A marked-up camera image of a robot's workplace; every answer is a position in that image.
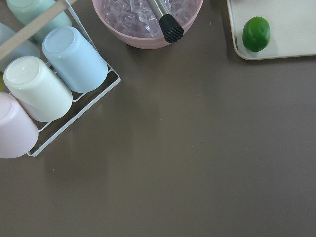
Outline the cream plastic cup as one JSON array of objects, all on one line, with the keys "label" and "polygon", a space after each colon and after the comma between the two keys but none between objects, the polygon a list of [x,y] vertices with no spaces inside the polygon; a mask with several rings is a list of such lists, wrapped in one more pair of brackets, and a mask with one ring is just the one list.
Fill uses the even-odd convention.
[{"label": "cream plastic cup", "polygon": [[61,118],[71,108],[71,91],[39,58],[24,56],[4,71],[4,83],[29,116],[39,122]]}]

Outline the pink bowl with ice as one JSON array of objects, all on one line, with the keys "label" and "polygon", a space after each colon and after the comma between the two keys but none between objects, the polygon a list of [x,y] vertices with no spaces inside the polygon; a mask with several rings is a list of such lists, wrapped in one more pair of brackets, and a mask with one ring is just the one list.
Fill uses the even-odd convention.
[{"label": "pink bowl with ice", "polygon": [[195,21],[203,1],[154,0],[159,4],[156,18],[147,0],[94,0],[94,9],[106,27],[122,42],[140,49],[158,49],[170,45],[160,21],[172,17],[186,33]]}]

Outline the pink plastic cup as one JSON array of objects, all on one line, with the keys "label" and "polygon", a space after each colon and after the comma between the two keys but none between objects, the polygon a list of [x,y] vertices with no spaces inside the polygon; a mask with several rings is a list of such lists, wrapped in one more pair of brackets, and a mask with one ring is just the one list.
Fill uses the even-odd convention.
[{"label": "pink plastic cup", "polygon": [[17,158],[38,140],[38,129],[19,102],[10,94],[0,94],[0,157]]}]

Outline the green lime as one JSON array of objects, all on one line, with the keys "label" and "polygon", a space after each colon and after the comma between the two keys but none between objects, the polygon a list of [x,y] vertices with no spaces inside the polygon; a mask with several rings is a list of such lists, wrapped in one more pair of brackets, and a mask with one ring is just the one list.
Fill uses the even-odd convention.
[{"label": "green lime", "polygon": [[259,52],[266,48],[270,42],[270,25],[268,21],[259,16],[249,19],[242,31],[242,43],[251,52]]}]

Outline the light blue plastic cup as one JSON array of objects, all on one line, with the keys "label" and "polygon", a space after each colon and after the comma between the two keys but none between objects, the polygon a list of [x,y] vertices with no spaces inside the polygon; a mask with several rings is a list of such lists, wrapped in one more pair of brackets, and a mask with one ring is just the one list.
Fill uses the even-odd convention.
[{"label": "light blue plastic cup", "polygon": [[107,77],[106,61],[74,27],[60,27],[49,32],[42,43],[42,50],[71,91],[91,92]]}]

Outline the cream serving tray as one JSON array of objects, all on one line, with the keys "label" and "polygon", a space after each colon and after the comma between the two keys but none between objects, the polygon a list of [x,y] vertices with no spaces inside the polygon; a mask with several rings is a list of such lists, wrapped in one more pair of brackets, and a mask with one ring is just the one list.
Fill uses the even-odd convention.
[{"label": "cream serving tray", "polygon": [[[314,0],[229,0],[227,8],[233,46],[246,60],[314,56],[316,54],[316,2]],[[255,16],[265,18],[270,42],[254,53],[242,43],[245,23]]]}]

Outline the steel muddler black tip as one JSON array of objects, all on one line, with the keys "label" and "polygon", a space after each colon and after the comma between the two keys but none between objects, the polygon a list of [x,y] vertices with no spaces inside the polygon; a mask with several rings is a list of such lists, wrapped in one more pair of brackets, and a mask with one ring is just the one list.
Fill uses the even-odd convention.
[{"label": "steel muddler black tip", "polygon": [[184,29],[173,17],[162,0],[147,0],[154,16],[158,20],[164,39],[167,43],[177,42],[184,33]]}]

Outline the mint green plastic cup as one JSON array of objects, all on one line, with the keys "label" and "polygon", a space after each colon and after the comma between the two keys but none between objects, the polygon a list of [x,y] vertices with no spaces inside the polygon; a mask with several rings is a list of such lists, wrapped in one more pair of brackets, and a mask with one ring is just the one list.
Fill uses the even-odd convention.
[{"label": "mint green plastic cup", "polygon": [[[54,0],[7,0],[6,2],[16,19],[25,26],[56,3]],[[64,26],[72,26],[72,22],[67,14],[62,12],[37,31],[32,38],[42,44],[50,31]]]}]

